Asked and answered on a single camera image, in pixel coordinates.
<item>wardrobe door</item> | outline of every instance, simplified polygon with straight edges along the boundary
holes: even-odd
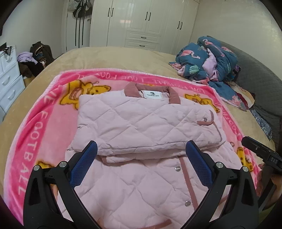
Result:
[[[151,0],[133,0],[130,9],[128,31],[145,33],[149,20]]]
[[[194,27],[194,22],[199,3],[188,0],[184,8],[182,21],[180,23],[179,37],[175,46],[174,54],[177,55],[182,48],[189,44]]]
[[[168,12],[171,0],[152,0],[150,11],[148,13],[148,22],[146,25],[146,34],[161,36],[163,29],[168,21]]]
[[[107,46],[113,0],[95,0],[90,29],[90,47]]]
[[[132,0],[114,0],[107,46],[124,47]]]
[[[160,52],[174,54],[175,43],[181,25],[181,18],[186,2],[175,0],[169,9],[168,22],[163,34]]]

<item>pink quilted jacket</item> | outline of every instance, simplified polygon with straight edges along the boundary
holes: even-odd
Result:
[[[142,90],[160,91],[162,99],[145,99]],[[180,228],[188,220],[207,192],[186,157],[189,140],[214,161],[241,167],[213,108],[171,87],[131,82],[122,91],[82,95],[79,103],[65,159],[96,141],[99,156],[75,191],[107,229]],[[58,205],[70,219],[60,196]]]

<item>pink blanket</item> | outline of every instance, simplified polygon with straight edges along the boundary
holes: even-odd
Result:
[[[33,166],[39,164],[49,168],[65,158],[65,151],[77,129],[78,97],[122,90],[130,81],[171,86],[181,97],[211,105],[222,121],[234,153],[242,165],[249,168],[256,185],[258,166],[251,152],[242,146],[243,133],[213,88],[119,69],[71,70],[54,78],[26,115],[11,145],[5,170],[4,200],[20,222],[23,222],[25,189]]]

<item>metal screw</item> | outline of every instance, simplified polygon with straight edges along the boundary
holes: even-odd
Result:
[[[223,168],[223,164],[221,162],[218,162],[218,163],[216,163],[216,167],[221,169],[221,168]]]
[[[39,165],[36,165],[36,166],[33,167],[33,170],[34,170],[34,171],[37,171],[37,170],[39,170],[39,169],[40,169],[40,166],[39,166]]]
[[[176,166],[176,167],[175,167],[175,170],[176,170],[177,172],[179,172],[179,171],[181,170],[181,167],[180,167],[180,166]]]
[[[248,171],[249,171],[248,167],[246,167],[246,166],[243,166],[243,170],[244,170],[245,172],[248,172]]]
[[[186,201],[186,202],[185,202],[185,206],[186,206],[186,207],[188,207],[188,206],[190,206],[190,205],[191,205],[191,201]]]
[[[67,162],[66,161],[62,161],[59,166],[61,168],[64,168],[64,167],[66,167],[66,165],[67,165]]]

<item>white dresser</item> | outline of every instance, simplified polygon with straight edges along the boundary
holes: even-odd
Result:
[[[189,41],[198,0],[95,0],[90,46],[176,55]]]
[[[25,84],[19,72],[15,47],[12,48],[10,56],[3,51],[0,52],[0,123],[24,89]]]

